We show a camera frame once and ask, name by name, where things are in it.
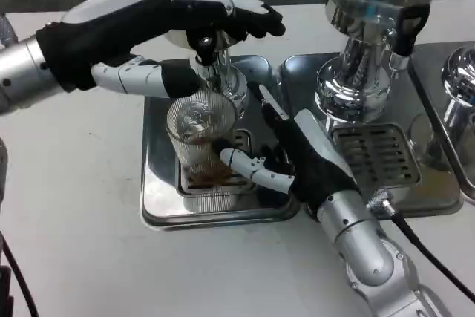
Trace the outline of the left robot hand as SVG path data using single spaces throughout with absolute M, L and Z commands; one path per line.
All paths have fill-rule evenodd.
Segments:
M 66 92 L 94 87 L 144 97 L 182 98 L 203 80 L 191 68 L 162 65 L 131 49 L 172 30 L 183 31 L 202 63 L 212 63 L 223 31 L 236 42 L 247 36 L 282 36 L 281 14 L 260 0 L 139 0 L 84 22 L 53 22 L 37 30 L 37 69 Z

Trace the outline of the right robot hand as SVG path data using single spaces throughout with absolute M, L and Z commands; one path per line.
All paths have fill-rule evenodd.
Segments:
M 212 150 L 222 163 L 259 186 L 293 195 L 314 212 L 337 194 L 361 197 L 348 163 L 309 109 L 301 109 L 292 117 L 264 85 L 249 82 L 248 89 L 260 102 L 264 121 L 286 152 L 293 173 L 268 169 L 266 157 L 250 157 L 220 137 L 212 142 Z

